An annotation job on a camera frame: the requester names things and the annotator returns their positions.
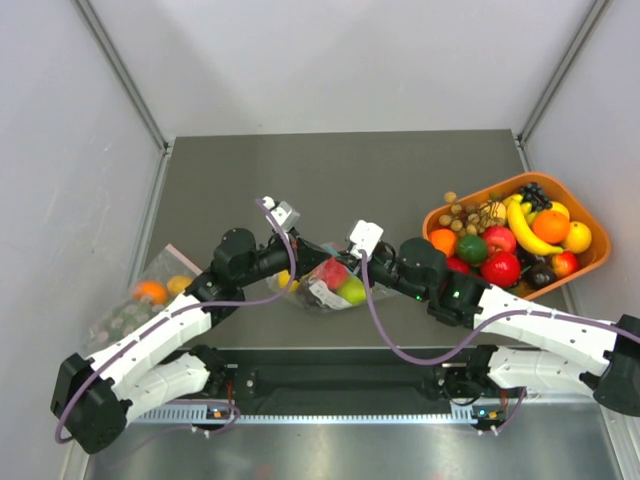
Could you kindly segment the fake dark plum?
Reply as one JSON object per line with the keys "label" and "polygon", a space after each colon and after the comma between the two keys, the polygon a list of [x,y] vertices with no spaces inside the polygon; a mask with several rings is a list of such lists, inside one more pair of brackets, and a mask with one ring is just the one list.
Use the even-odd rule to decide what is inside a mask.
{"label": "fake dark plum", "polygon": [[525,272],[524,279],[531,288],[540,290],[553,284],[557,276],[549,265],[535,264]]}

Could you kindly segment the fake orange left in bin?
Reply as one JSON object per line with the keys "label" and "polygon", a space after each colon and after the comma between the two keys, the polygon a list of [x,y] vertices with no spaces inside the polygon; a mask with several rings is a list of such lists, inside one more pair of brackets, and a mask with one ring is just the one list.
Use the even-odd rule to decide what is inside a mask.
{"label": "fake orange left in bin", "polygon": [[439,228],[432,230],[428,234],[428,240],[447,258],[455,254],[455,247],[458,240],[457,234],[448,228]]}

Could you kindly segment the fake brown longan bunch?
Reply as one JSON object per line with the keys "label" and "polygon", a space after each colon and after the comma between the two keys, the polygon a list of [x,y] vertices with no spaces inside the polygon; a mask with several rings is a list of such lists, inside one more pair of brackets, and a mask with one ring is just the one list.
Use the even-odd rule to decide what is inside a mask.
{"label": "fake brown longan bunch", "polygon": [[438,225],[449,228],[459,237],[465,235],[479,236],[491,227],[504,227],[506,207],[501,198],[490,194],[484,201],[462,202],[456,193],[447,192],[445,213],[438,218]]}

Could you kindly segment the fake red apple top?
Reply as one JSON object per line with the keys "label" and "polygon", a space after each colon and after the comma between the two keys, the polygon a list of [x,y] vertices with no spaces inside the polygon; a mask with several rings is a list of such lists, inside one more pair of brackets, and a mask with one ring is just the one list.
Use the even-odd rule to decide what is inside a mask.
{"label": "fake red apple top", "polygon": [[513,254],[517,247],[517,241],[512,231],[504,226],[489,227],[481,238],[485,241],[489,255],[497,252]]}

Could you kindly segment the clear zip bag pink seal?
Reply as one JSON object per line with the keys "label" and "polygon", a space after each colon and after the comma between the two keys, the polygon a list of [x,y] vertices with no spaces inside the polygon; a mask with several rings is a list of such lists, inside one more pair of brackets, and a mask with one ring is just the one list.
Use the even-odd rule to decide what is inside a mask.
{"label": "clear zip bag pink seal", "polygon": [[[171,244],[166,245],[115,305],[89,327],[80,354],[87,356],[102,350],[146,324],[182,293],[201,272],[177,248]],[[151,305],[132,299],[133,288],[145,280],[157,281],[166,287],[169,298],[164,305]]]}

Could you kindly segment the fake big red apple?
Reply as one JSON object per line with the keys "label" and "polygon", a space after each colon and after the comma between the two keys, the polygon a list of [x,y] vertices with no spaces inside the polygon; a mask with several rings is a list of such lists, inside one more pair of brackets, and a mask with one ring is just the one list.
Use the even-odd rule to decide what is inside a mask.
{"label": "fake big red apple", "polygon": [[521,265],[513,253],[499,251],[481,265],[480,271],[489,283],[507,288],[519,280]]}

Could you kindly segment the fake green pear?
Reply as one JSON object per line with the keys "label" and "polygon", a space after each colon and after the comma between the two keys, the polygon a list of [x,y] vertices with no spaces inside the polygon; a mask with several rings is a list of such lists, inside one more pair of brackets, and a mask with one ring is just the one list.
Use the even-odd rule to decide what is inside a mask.
{"label": "fake green pear", "polygon": [[336,290],[336,294],[351,306],[358,306],[366,301],[366,292],[362,281],[349,276]]}

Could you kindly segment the fake dark grapes in bag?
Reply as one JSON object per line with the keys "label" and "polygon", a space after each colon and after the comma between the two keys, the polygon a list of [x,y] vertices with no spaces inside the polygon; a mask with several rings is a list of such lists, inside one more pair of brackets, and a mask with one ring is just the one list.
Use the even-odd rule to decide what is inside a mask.
{"label": "fake dark grapes in bag", "polygon": [[295,297],[299,305],[304,310],[308,310],[313,313],[327,313],[332,311],[331,307],[326,305],[306,287],[299,287],[295,292]]}

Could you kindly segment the fake orange in pink bag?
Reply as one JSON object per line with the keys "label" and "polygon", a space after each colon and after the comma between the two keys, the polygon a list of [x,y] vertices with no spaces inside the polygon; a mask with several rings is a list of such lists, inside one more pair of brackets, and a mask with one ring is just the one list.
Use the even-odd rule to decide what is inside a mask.
{"label": "fake orange in pink bag", "polygon": [[145,280],[139,282],[132,290],[133,300],[142,301],[151,305],[164,305],[169,298],[166,287],[157,281]]}

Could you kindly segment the fake large orange in bin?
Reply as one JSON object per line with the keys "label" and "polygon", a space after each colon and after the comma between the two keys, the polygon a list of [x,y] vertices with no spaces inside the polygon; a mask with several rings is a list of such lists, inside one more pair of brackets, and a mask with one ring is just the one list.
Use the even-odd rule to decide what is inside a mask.
{"label": "fake large orange in bin", "polygon": [[569,233],[570,221],[561,212],[543,211],[534,220],[532,230],[541,240],[549,244],[559,244]]}

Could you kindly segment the fake yellow lemon in bin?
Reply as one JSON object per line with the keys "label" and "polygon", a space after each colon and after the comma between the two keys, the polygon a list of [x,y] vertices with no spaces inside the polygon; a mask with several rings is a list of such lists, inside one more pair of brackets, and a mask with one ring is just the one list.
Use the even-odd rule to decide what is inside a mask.
{"label": "fake yellow lemon in bin", "polygon": [[561,246],[564,250],[568,250],[573,254],[581,254],[590,247],[591,242],[591,229],[582,222],[571,221],[569,223],[569,231],[561,242]]}

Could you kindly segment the fake green lime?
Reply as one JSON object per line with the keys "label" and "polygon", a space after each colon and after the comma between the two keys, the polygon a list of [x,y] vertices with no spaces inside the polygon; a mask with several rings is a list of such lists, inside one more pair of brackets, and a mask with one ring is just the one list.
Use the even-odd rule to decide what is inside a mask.
{"label": "fake green lime", "polygon": [[489,248],[483,238],[476,235],[466,235],[458,239],[455,254],[467,264],[477,266],[487,259]]}

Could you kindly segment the orange plastic fruit bin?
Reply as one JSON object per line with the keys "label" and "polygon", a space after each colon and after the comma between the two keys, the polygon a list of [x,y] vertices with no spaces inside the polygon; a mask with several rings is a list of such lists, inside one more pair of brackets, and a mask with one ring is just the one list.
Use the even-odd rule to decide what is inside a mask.
{"label": "orange plastic fruit bin", "polygon": [[[544,175],[536,172],[524,173],[524,174],[512,177],[501,183],[495,184],[484,190],[480,190],[460,200],[462,202],[469,202],[473,200],[484,201],[489,198],[490,194],[495,194],[501,198],[501,202],[506,207],[506,215],[507,215],[507,207],[509,206],[511,201],[517,200],[520,202],[521,210],[524,213],[527,224],[532,229],[532,225],[536,217],[543,211],[548,211],[548,210],[543,210],[541,212],[533,211],[532,205],[529,202],[523,201],[523,196],[519,193],[519,189],[529,182],[537,182],[542,186],[543,190],[552,201],[552,207],[548,210],[555,210],[563,213],[569,219],[570,222],[571,221],[582,222],[586,224],[591,229],[591,232],[592,232],[592,242],[590,247],[581,254],[575,254],[578,257],[581,265],[580,270],[566,278],[562,278],[562,279],[557,278],[557,280],[553,284],[550,284],[549,286],[542,288],[540,290],[535,290],[531,288],[528,285],[528,283],[525,281],[524,274],[531,266],[535,264],[547,264],[550,266],[550,260],[553,255],[540,256],[540,255],[529,253],[526,250],[524,250],[517,242],[517,247],[513,254],[517,257],[517,259],[520,262],[521,274],[520,274],[519,280],[513,285],[511,285],[510,287],[507,287],[506,289],[518,297],[524,298],[526,300],[533,300],[567,283],[568,281],[573,280],[595,269],[596,267],[600,266],[608,258],[610,254],[611,245],[610,245],[610,240],[607,233],[601,227],[601,225],[593,218],[593,216],[565,188],[565,186],[561,185],[558,181],[556,181],[555,179],[553,179],[548,175]],[[432,211],[427,215],[427,217],[424,220],[423,228],[422,228],[423,237],[425,239],[428,240],[428,234],[432,230],[444,228],[438,225],[438,218],[440,215],[445,213],[445,209],[446,209],[446,205]],[[449,263],[452,266],[454,266],[454,268],[462,272],[476,273],[481,278],[483,278],[480,271],[481,265],[483,263],[477,266],[472,266],[460,260],[456,256],[456,254],[449,257]]]}

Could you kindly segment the fake yellow lemon in bag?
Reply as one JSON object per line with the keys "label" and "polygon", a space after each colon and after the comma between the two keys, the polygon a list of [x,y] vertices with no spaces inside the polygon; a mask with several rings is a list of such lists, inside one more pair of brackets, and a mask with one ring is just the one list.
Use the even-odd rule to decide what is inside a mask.
{"label": "fake yellow lemon in bag", "polygon": [[299,281],[291,279],[290,273],[287,270],[283,270],[276,275],[276,285],[281,290],[284,290],[286,286],[289,286],[288,291],[293,293],[298,289]]}

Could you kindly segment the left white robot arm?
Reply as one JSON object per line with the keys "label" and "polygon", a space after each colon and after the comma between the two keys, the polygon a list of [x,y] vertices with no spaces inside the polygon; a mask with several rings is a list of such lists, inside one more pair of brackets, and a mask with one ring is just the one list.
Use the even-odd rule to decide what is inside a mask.
{"label": "left white robot arm", "polygon": [[51,400],[56,442],[97,454],[158,406],[193,393],[220,394],[227,374],[213,349],[165,358],[248,305],[245,287],[282,271],[298,280],[329,257],[295,230],[276,230],[264,246],[245,228],[227,231],[210,266],[149,321],[103,350],[61,363]]}

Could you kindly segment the fake dark grapes in bin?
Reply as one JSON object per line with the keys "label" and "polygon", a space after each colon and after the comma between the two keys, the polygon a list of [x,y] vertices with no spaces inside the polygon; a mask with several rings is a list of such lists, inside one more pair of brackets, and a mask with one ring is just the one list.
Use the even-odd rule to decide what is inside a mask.
{"label": "fake dark grapes in bin", "polygon": [[532,205],[532,210],[541,212],[552,207],[552,201],[537,182],[529,182],[519,189],[524,202]]}

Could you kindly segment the clear zip bag blue seal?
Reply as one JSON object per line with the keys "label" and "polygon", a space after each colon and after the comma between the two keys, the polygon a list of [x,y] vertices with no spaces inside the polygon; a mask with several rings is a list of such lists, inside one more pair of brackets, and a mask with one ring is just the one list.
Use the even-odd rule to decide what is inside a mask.
{"label": "clear zip bag blue seal", "polygon": [[364,305],[367,293],[363,281],[341,263],[343,255],[332,244],[294,246],[296,278],[283,298],[315,314],[333,313]]}

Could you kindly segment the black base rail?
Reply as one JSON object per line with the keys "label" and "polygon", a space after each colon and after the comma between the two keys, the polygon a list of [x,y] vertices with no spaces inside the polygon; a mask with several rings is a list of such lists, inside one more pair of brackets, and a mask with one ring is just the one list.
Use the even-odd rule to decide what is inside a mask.
{"label": "black base rail", "polygon": [[480,398],[455,369],[410,364],[388,350],[223,349],[245,414],[342,416],[445,413]]}

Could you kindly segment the fake red apple in bag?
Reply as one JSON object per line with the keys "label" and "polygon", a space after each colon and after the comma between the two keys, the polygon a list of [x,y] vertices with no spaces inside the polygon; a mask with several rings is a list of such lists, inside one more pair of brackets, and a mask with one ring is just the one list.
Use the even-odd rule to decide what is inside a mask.
{"label": "fake red apple in bag", "polygon": [[314,275],[319,281],[324,282],[331,291],[336,291],[350,276],[348,269],[334,257],[319,265]]}

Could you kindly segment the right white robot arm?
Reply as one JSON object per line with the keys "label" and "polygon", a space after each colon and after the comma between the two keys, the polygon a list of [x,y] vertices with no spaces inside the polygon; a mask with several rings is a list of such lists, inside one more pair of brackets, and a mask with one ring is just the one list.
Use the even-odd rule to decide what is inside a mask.
{"label": "right white robot arm", "polygon": [[469,330],[448,353],[430,359],[406,354],[390,338],[399,357],[420,366],[436,366],[455,357],[482,332],[530,346],[479,347],[466,367],[476,394],[496,389],[573,390],[622,415],[639,414],[639,320],[624,314],[617,321],[592,319],[527,301],[485,280],[450,269],[442,252],[427,240],[405,241],[398,255],[377,255],[373,246],[354,244],[365,287],[380,284],[425,303],[429,315],[445,325]]}

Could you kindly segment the fake small red peach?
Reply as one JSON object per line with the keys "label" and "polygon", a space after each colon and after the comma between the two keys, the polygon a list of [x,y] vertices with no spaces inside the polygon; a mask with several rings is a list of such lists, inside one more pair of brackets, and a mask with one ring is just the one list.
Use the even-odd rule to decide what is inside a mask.
{"label": "fake small red peach", "polygon": [[581,268],[578,257],[571,251],[553,255],[550,266],[558,279],[571,276]]}

